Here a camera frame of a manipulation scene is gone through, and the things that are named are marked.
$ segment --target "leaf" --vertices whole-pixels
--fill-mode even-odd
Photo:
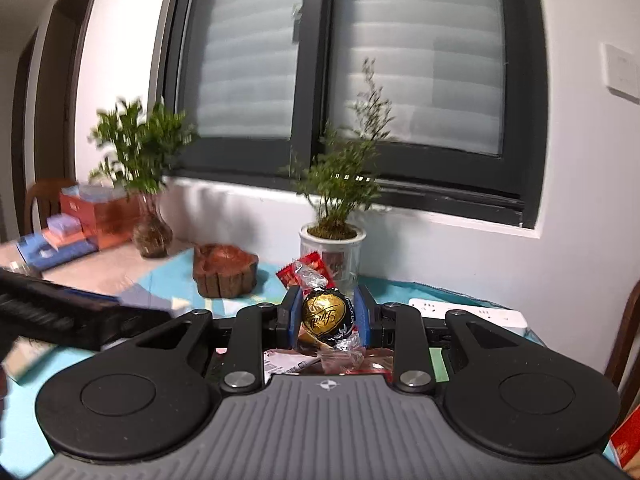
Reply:
[[[348,105],[355,111],[357,126],[335,128],[327,122],[320,139],[324,153],[317,154],[308,169],[300,167],[294,154],[289,167],[284,168],[293,176],[296,192],[316,210],[318,224],[336,235],[344,232],[351,212],[369,209],[380,195],[370,168],[378,143],[388,137],[386,126],[393,117],[391,101],[382,98],[382,87],[374,82],[374,64],[375,60],[365,58],[362,73],[368,91]]]
[[[127,103],[119,98],[113,110],[99,110],[97,115],[89,140],[114,149],[92,174],[103,174],[131,190],[158,192],[172,158],[198,137],[192,125],[182,125],[185,112],[174,114],[162,103],[145,118],[140,99]]]

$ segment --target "gift box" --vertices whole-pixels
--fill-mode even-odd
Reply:
[[[42,236],[44,236],[44,239],[51,247],[53,247],[54,249],[59,249],[60,247],[85,240],[86,235],[82,232],[82,226],[79,225],[79,227],[80,230],[77,233],[63,237],[56,236],[49,229],[43,229]]]
[[[89,202],[81,196],[60,194],[60,210],[77,218],[84,234],[107,249],[131,240],[140,218],[137,196],[124,196],[106,202]]]

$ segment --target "chocolate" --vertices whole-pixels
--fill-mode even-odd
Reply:
[[[351,334],[353,305],[337,288],[315,288],[302,303],[302,323],[319,341],[333,346]]]

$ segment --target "white power strip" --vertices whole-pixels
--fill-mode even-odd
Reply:
[[[517,310],[504,308],[485,308],[483,306],[458,305],[445,301],[428,301],[419,298],[409,300],[409,305],[417,308],[422,317],[444,319],[447,310],[466,310],[482,319],[490,321],[498,326],[511,330],[513,333],[524,336],[527,331],[527,320]]]

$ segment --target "potted plant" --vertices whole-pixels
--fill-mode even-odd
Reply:
[[[118,99],[115,110],[99,110],[98,117],[89,139],[98,148],[112,146],[114,150],[105,155],[89,179],[103,176],[137,195],[140,222],[133,229],[133,241],[142,256],[164,257],[174,234],[158,209],[162,175],[171,169],[178,150],[198,134],[193,126],[182,124],[185,112],[174,114],[164,103],[156,103],[144,118],[139,99],[131,103]]]
[[[393,120],[391,101],[382,98],[382,87],[374,82],[374,61],[364,60],[367,91],[358,94],[350,106],[356,127],[334,128],[328,122],[321,138],[324,153],[314,157],[308,170],[294,172],[298,194],[303,194],[316,212],[316,221],[300,229],[301,256],[318,251],[336,285],[346,294],[355,286],[360,245],[367,235],[363,228],[349,223],[349,216],[356,209],[369,209],[380,193],[373,161]]]

